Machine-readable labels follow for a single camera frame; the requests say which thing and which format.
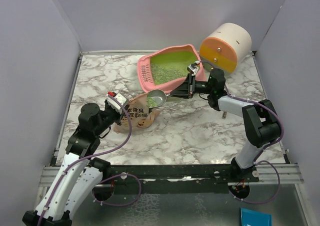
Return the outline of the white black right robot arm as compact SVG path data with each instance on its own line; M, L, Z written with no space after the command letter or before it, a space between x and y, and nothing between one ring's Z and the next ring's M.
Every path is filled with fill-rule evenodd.
M232 159L229 170L230 177L240 182L247 177L248 170L255 165L262 151L279 140L284 131L271 101L256 102L231 96L225 81L225 74L221 69L212 69L206 82L197 81L189 73L184 82L169 95L189 99L194 94L206 94L206 100L212 109L242 117L246 143Z

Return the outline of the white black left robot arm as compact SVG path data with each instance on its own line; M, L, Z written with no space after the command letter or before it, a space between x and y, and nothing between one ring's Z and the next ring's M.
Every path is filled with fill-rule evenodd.
M68 140L61 167L42 201L35 210L25 212L22 221L27 226L70 226L73 217L89 192L111 176L110 164L95 153L106 129L121 124L128 116L128 99L121 94L109 94L105 109L95 103L81 108L78 127Z

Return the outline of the pink cat litter bag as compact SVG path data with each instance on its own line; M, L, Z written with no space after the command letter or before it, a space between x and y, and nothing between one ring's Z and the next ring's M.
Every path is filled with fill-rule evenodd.
M128 102L128 115L132 124L132 131L145 129L151 126L161 110L149 108L147 94L140 94Z

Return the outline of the metal litter scoop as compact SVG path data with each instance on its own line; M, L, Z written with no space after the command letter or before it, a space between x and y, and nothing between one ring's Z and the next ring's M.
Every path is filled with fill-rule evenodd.
M155 89L147 93L147 97L152 97L158 104L158 107L163 106L167 99L170 97L170 93L165 93L163 90Z

